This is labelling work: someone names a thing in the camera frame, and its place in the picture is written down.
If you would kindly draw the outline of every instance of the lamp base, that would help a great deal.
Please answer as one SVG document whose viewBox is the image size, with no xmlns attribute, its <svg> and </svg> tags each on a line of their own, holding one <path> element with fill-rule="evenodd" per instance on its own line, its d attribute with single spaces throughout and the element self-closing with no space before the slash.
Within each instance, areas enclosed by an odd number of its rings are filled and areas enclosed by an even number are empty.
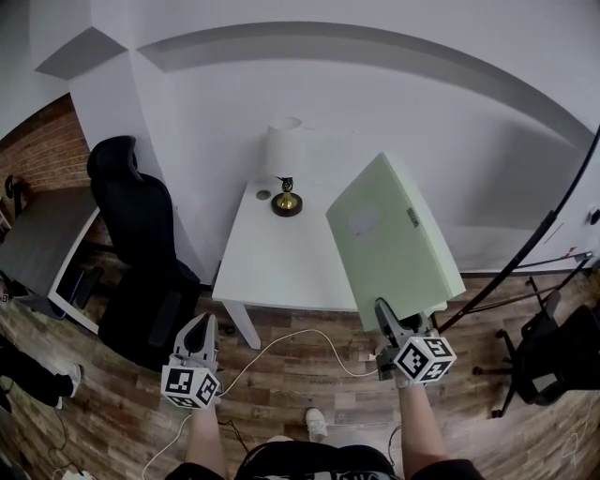
<svg viewBox="0 0 600 480">
<path fill-rule="evenodd" d="M 279 193 L 271 200 L 271 209 L 280 217 L 293 217 L 302 212 L 302 198 L 291 192 Z"/>
</svg>

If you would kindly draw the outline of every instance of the white shoe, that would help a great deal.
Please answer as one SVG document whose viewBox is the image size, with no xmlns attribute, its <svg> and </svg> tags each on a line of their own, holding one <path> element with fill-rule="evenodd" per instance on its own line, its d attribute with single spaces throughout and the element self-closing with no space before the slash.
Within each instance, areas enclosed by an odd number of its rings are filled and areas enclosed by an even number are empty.
<svg viewBox="0 0 600 480">
<path fill-rule="evenodd" d="M 308 409 L 306 419 L 308 428 L 308 439 L 311 442 L 318 443 L 323 439 L 323 437 L 327 436 L 327 425 L 325 424 L 325 417 L 319 409 Z"/>
<path fill-rule="evenodd" d="M 73 382 L 73 393 L 70 395 L 70 397 L 73 398 L 77 393 L 77 389 L 79 388 L 80 383 L 82 382 L 82 366 L 75 364 L 67 375 Z"/>
</svg>

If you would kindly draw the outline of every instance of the white marker cube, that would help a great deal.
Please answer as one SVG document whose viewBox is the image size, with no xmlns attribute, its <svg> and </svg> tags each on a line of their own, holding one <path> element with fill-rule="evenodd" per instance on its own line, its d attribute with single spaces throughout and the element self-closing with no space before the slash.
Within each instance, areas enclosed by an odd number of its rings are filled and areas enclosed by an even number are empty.
<svg viewBox="0 0 600 480">
<path fill-rule="evenodd" d="M 448 340 L 442 337 L 410 337 L 394 363 L 410 380 L 435 382 L 457 359 Z"/>
<path fill-rule="evenodd" d="M 219 386 L 215 375 L 204 367 L 162 368 L 160 393 L 177 407 L 206 409 Z"/>
</svg>

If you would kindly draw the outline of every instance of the brick wall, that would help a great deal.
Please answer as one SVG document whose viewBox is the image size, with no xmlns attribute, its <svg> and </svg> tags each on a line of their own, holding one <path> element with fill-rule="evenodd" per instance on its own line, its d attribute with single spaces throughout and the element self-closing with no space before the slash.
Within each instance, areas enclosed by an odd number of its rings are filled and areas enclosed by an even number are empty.
<svg viewBox="0 0 600 480">
<path fill-rule="evenodd" d="M 24 183 L 24 203 L 37 191 L 85 187 L 90 184 L 85 170 L 89 153 L 69 94 L 34 113 L 0 140 L 0 197 L 5 213 L 12 219 L 14 204 L 4 191 L 9 175 Z M 100 217 L 85 238 L 111 243 Z"/>
</svg>

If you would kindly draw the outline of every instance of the gray desk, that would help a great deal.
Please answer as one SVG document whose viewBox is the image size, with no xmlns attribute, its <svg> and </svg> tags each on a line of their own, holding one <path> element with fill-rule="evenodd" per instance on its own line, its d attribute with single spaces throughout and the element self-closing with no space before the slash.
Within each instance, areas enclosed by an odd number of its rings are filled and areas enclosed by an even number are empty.
<svg viewBox="0 0 600 480">
<path fill-rule="evenodd" d="M 0 246 L 0 270 L 31 292 L 52 300 L 94 333 L 98 326 L 56 289 L 98 211 L 88 187 L 40 192 L 23 209 Z"/>
</svg>

